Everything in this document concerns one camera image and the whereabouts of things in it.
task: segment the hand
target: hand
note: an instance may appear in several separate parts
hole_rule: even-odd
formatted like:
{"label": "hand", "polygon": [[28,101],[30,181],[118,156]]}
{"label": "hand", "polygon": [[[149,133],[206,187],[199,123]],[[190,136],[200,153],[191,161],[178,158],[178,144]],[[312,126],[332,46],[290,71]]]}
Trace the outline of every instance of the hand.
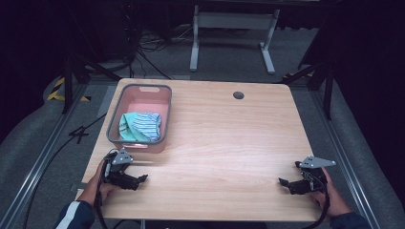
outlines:
{"label": "hand", "polygon": [[[346,214],[351,212],[351,208],[346,204],[345,200],[340,196],[339,191],[334,187],[330,174],[325,168],[322,168],[324,171],[325,177],[327,178],[328,184],[328,193],[330,196],[330,208],[328,209],[328,215],[330,217],[337,217],[342,214]],[[312,192],[309,193],[312,200],[319,203],[321,207],[325,205],[325,194],[321,192]]]}
{"label": "hand", "polygon": [[[87,184],[86,188],[83,190],[83,193],[81,193],[81,195],[77,198],[77,200],[86,201],[92,207],[94,207],[98,179],[100,177],[103,164],[104,164],[104,160],[101,160],[101,162],[98,164],[95,175],[89,180],[89,183]],[[102,200],[104,201],[104,199],[106,199],[116,189],[118,189],[118,187],[111,183],[101,183],[100,193],[101,193]]]}

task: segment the person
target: person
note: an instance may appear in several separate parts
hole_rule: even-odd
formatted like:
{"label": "person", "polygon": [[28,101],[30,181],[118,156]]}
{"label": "person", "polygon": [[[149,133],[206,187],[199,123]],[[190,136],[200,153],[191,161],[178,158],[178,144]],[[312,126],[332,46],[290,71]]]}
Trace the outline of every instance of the person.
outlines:
{"label": "person", "polygon": [[[95,175],[89,180],[88,185],[83,190],[77,200],[67,204],[59,214],[59,218],[53,228],[56,229],[87,229],[95,222],[95,214],[93,211],[96,197],[96,189],[98,178],[101,173],[103,161],[97,167]],[[330,174],[323,168],[328,181],[328,192],[330,195],[330,208],[328,215],[330,216],[330,227],[332,229],[369,229],[370,224],[362,216],[357,215],[347,205],[338,190],[334,187]],[[102,183],[100,193],[102,200],[106,199],[118,187],[110,183]],[[312,200],[320,206],[324,206],[325,194],[321,192],[309,193]],[[167,220],[148,220],[146,221],[148,228],[191,228],[191,229],[215,229],[215,228],[255,228],[266,229],[264,222],[191,222],[191,221],[167,221]]]}

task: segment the plastic bin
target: plastic bin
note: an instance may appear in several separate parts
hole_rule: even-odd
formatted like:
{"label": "plastic bin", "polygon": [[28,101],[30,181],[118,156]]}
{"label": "plastic bin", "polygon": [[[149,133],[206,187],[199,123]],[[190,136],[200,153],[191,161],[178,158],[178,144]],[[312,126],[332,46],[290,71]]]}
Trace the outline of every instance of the plastic bin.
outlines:
{"label": "plastic bin", "polygon": [[[117,148],[128,152],[160,153],[166,146],[172,90],[166,85],[129,84],[122,89],[107,129],[107,138]],[[126,113],[158,113],[161,117],[160,138],[157,141],[127,141],[119,135],[119,121]]]}

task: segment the green cloth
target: green cloth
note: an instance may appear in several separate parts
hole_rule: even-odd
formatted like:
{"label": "green cloth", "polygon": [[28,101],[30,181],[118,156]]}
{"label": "green cloth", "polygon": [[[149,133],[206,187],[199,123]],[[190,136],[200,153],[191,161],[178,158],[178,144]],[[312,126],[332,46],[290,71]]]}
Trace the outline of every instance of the green cloth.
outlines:
{"label": "green cloth", "polygon": [[126,141],[150,141],[149,137],[137,131],[132,123],[139,116],[139,113],[123,114],[119,121],[119,135],[121,140]]}

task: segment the bin handle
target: bin handle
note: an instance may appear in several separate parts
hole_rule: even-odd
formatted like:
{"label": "bin handle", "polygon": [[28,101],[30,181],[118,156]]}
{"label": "bin handle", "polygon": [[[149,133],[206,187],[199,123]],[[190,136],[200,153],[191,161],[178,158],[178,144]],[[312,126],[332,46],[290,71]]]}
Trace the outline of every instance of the bin handle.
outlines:
{"label": "bin handle", "polygon": [[148,148],[148,145],[144,144],[122,144],[123,147],[125,148],[131,148],[131,149],[146,149]]}

